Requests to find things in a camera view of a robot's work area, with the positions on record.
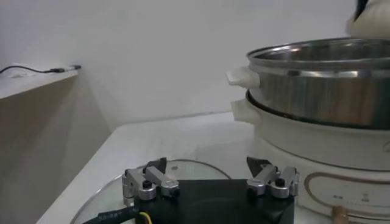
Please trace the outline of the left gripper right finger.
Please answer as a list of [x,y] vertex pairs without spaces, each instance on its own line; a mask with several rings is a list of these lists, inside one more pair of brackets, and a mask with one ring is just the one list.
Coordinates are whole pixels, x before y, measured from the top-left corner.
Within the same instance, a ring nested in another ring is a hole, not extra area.
[[247,157],[246,162],[252,174],[246,182],[247,190],[260,197],[267,192],[274,198],[286,199],[299,194],[300,173],[295,167],[286,166],[280,170],[266,159]]

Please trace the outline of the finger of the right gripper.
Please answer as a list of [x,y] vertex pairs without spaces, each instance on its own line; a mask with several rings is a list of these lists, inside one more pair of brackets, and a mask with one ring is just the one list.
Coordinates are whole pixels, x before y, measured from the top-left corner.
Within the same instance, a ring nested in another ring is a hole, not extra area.
[[359,16],[364,12],[368,2],[369,0],[356,0],[354,20],[357,20]]

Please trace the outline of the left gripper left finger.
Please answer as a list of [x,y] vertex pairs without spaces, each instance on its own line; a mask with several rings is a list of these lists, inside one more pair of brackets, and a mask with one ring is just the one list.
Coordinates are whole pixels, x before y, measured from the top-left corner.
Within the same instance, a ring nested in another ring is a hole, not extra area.
[[126,206],[131,200],[152,201],[158,195],[164,198],[177,198],[180,186],[177,180],[166,175],[167,159],[149,161],[142,169],[126,169],[121,176],[122,197]]

